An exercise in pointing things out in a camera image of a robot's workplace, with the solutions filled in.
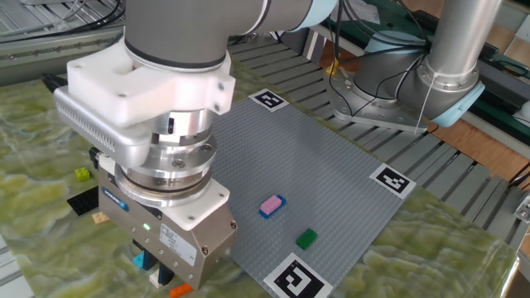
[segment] pink lego brick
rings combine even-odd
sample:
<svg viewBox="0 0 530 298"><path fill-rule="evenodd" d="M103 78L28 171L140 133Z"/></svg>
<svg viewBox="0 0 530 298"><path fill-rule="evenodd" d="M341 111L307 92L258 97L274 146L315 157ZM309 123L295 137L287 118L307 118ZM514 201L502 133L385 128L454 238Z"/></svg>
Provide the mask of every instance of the pink lego brick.
<svg viewBox="0 0 530 298"><path fill-rule="evenodd" d="M282 207L285 204L285 200L282 200L278 198L278 196L273 195L272 197L268 198L265 202L262 203L259 213L265 218L268 219L268 217L274 213L278 208Z"/></svg>

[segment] lego baseplate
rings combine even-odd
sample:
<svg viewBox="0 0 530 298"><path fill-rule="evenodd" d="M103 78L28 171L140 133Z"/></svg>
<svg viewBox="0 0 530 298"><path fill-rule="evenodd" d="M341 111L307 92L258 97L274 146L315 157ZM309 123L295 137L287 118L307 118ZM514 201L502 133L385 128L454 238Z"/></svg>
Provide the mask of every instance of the lego baseplate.
<svg viewBox="0 0 530 298"><path fill-rule="evenodd" d="M381 161L292 106L271 113L244 100L214 134L213 177L239 226L231 257L273 296L263 279L292 252L339 285L402 204L369 178ZM265 219L260 205L277 194L287 203ZM318 238L302 250L308 228Z"/></svg>

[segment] wooden board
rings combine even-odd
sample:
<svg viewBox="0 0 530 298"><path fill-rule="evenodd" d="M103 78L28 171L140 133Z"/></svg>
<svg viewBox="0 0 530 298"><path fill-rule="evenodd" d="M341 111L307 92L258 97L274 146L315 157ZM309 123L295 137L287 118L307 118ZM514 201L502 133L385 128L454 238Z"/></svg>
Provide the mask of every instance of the wooden board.
<svg viewBox="0 0 530 298"><path fill-rule="evenodd" d="M508 181L530 162L462 119L451 127L439 127L432 134L490 169L492 175Z"/></svg>

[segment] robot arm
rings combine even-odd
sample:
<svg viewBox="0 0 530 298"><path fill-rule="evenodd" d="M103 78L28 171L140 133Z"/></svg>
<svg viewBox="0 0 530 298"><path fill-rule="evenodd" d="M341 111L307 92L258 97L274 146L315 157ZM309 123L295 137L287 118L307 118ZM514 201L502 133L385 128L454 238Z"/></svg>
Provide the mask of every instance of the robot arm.
<svg viewBox="0 0 530 298"><path fill-rule="evenodd" d="M334 115L409 132L417 125L418 131L426 130L418 122L420 114L441 126L452 125L484 90L477 58L501 2L446 0L430 52L400 50L361 58L351 91L330 99ZM401 32L384 33L420 41ZM365 51L398 47L371 40Z"/></svg>
<svg viewBox="0 0 530 298"><path fill-rule="evenodd" d="M234 243L212 177L216 115L230 110L231 35L321 22L336 0L128 0L125 38L67 65L61 119L99 156L99 207L194 288Z"/></svg>
<svg viewBox="0 0 530 298"><path fill-rule="evenodd" d="M203 69L223 62L229 36L315 25L335 2L129 0L125 43L151 62Z"/></svg>

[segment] black cable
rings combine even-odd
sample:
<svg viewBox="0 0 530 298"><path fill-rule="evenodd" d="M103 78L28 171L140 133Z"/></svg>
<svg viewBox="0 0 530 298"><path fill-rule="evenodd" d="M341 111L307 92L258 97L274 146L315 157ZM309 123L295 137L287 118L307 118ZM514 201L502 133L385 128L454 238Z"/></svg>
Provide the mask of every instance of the black cable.
<svg viewBox="0 0 530 298"><path fill-rule="evenodd" d="M335 55L335 58L340 62L340 63L349 63L349 62L353 62L357 59L361 59L361 58L366 58L366 57L369 57L371 55L381 55L381 54L385 54L385 53L390 53L390 52L395 52L395 51L400 51L400 50L420 50L420 49L426 49L426 46L401 46L399 48L394 48L394 49L387 49L387 50L380 50L380 51L377 51L377 52L374 52L374 53L368 53L368 54L365 54L365 55L362 55L362 56L359 56L359 57L355 57L353 59L348 59L348 60L342 60L340 57L339 57L339 53L340 53L340 23L342 21L342 11L344 9L344 2L343 1L339 1L339 16L337 17L337 26L335 27L335 42L334 42L334 55Z"/></svg>
<svg viewBox="0 0 530 298"><path fill-rule="evenodd" d="M329 22L328 22L328 29L330 29L331 43L335 44L335 40L333 38L333 31L331 30L331 25L330 25ZM335 53L335 48L333 46L331 48L333 49L333 62L331 63L331 72L330 72L330 77L329 77L329 79L330 79L330 87L331 87L331 89L333 89L333 91L335 91L335 93L337 93L344 100L344 102L348 106L349 114L352 115L353 114L353 110L351 109L351 106L349 105L348 101L346 100L346 98L341 93L339 93L339 91L337 91L337 89L335 89L335 87L333 87L333 84L331 83L331 75L333 75L333 70L335 70L335 57L337 56L337 54Z"/></svg>
<svg viewBox="0 0 530 298"><path fill-rule="evenodd" d="M411 71L417 70L417 68L420 67L420 65L421 65L422 62L424 61L425 57L426 57L426 53L422 54L422 59L419 61L419 63L417 63L417 65L416 65L415 67L412 67L412 68L409 69L409 70L402 71L402 72L400 72L400 73L398 73L398 74L395 74L395 75L389 76L389 77L387 77L386 79L384 79L384 80L382 80L381 82L379 82L378 87L375 89L375 95L373 96L373 99L371 99L370 101L368 101L367 103L365 103L362 107L360 107L359 109L357 109L357 111L355 111L355 113L353 113L353 114L351 115L351 117L355 117L355 115L357 115L358 112L360 112L363 108L366 108L366 107L367 107L369 104L371 104L375 99L377 99L377 97L378 97L378 93L379 93L379 88L381 87L381 85L382 85L384 82L388 81L389 79L393 79L393 78L395 78L395 77L397 77L397 76L399 76L399 75L407 74L407 73L409 73L409 72L411 72ZM399 82L399 85L398 85L397 88L396 88L397 91L401 88L401 85L403 84L403 81L404 81L404 79L402 79L401 82Z"/></svg>
<svg viewBox="0 0 530 298"><path fill-rule="evenodd" d="M366 29L370 30L372 33L374 34L379 34L380 36L384 36L384 37L387 37L388 39L390 40L394 40L394 41L398 41L398 42L403 42L403 43L407 43L407 44L410 44L410 43L413 43L414 41L410 41L410 40L405 40L405 39L402 39L402 38L397 38L397 37L394 37L394 36L388 36L384 33L381 33L381 32L377 32L375 31L374 29L372 29L370 26L366 25L366 23L363 22L363 20L359 17L359 15L357 14L357 12L355 12L354 8L351 6L351 4L347 1L347 0L340 0L339 1L339 9L340 9L340 3L344 3L344 1L346 1L346 5L348 6L348 8L350 9L350 11L354 14L355 18L357 19L357 21L363 25Z"/></svg>
<svg viewBox="0 0 530 298"><path fill-rule="evenodd" d="M331 25L330 25L329 22L328 22L328 29L330 30L331 42L334 44L334 46L332 47L332 49L333 49L333 56L334 56L335 59L337 59L337 60L340 62L340 60L337 58L337 57L339 56L339 54L336 52L337 50L336 50L336 47L335 47L339 38L335 38L335 39L333 38L333 31L331 30ZM386 54L386 53L390 53L390 52L394 52L394 51L400 51L400 50L403 50L403 48L408 48L408 47L409 47L409 46L402 46L401 48L381 50L381 51L377 51L377 52L374 52L374 53L368 53L368 54L366 54L366 55L358 56L358 57L355 57L355 58L352 58L352 59L348 59L348 60L343 60L343 61L346 61L346 62L352 62L352 61L354 61L354 60L360 60L360 59L365 58L365 57L367 57L367 56L381 55L381 54ZM333 74L333 70L335 69L335 60L333 61L333 64L332 64L332 66L331 66L331 73L330 73L330 77L329 77L329 79L330 79L330 81L329 81L329 83L330 83L330 87L333 89L333 91L335 91L335 93L337 93L337 94L338 94L338 95L344 100L344 102L346 103L346 105L348 105L349 114L351 115L351 117L353 117L353 116L355 116L360 110L362 110L363 108L365 108L366 106L368 106L369 104L371 104L371 103L377 98L377 96L378 96L378 92L379 92L379 88L381 87L381 84L382 84L382 83L384 83L385 81L387 81L387 80L389 80L389 79L395 78L395 77L397 77L398 75L402 75L402 74L405 74L405 73L407 73L407 72L410 72L410 71L414 71L414 70L416 70L416 69L419 67L419 65L422 64L422 62L424 61L424 59L425 59L425 57L426 57L426 48L423 47L423 46L422 46L422 48L423 48L423 50L424 50L425 52L424 52L424 54L422 55L422 59L420 60L420 62L417 64L416 67L411 68L411 69L409 69L409 70L405 70L405 71L403 71L403 72L401 72L401 73L395 74L395 75L393 75L393 76L391 76L391 77L388 77L388 78L382 80L382 81L379 83L379 85L378 85L378 87L377 87L377 89L376 89L375 96L373 97L373 99L370 100L369 102L367 102L363 107L361 107L361 108L359 108L357 111L355 111L355 113L353 113L353 109L352 109L351 106L349 105L349 103L348 103L348 101L346 100L346 98L345 98L341 93L339 93L339 91L337 91L337 90L335 89L335 87L333 86L333 84L331 83L331 75Z"/></svg>
<svg viewBox="0 0 530 298"><path fill-rule="evenodd" d="M408 9L407 5L405 5L405 3L403 3L402 0L397 0L397 1L399 2L399 4L401 4L401 6L403 6L408 16L416 23L416 26L420 29L420 32L422 33L422 36L423 36L423 40L426 42L426 44L430 44L427 34L423 30L422 26L420 26L420 23L417 22L417 19L412 15L411 10Z"/></svg>
<svg viewBox="0 0 530 298"><path fill-rule="evenodd" d="M108 15L106 15L105 17L102 17L102 18L100 18L100 19L98 19L98 20L96 20L94 22L85 24L83 26L72 28L72 29L69 29L67 31L54 32L54 33L45 34L45 35L39 35L39 36L25 37L25 38L21 38L21 39L14 40L14 41L0 41L0 44L4 44L4 43L8 43L8 42L16 42L16 41L29 41L29 40L34 40L34 39L38 39L38 38L64 36L64 35L68 35L68 34L75 34L75 33L81 33L81 32L86 32L86 31L92 31L92 30L95 30L95 29L99 29L99 28L101 28L103 26L107 26L107 25L111 24L112 22L115 22L120 17L122 17L122 15L125 13L125 7L123 8L123 10L116 17L113 17L113 14L119 9L121 3L122 3L122 0L116 0L116 6L114 7L114 9Z"/></svg>
<svg viewBox="0 0 530 298"><path fill-rule="evenodd" d="M399 44L399 43L395 43L395 42L391 42L391 41L385 41L385 40L382 40L382 39L379 39L378 37L376 37L375 34L373 36L371 36L369 33L367 33L365 30L363 30L363 28L361 28L359 25L357 25L357 23L354 21L353 17L349 14L348 9L345 9L344 12L346 12L346 16L349 18L351 23L354 24L354 26L361 33L365 34L369 39L373 39L375 41L379 41L379 42L382 42L383 44L387 44L387 45L390 45L390 46L409 46L410 45L410 44Z"/></svg>

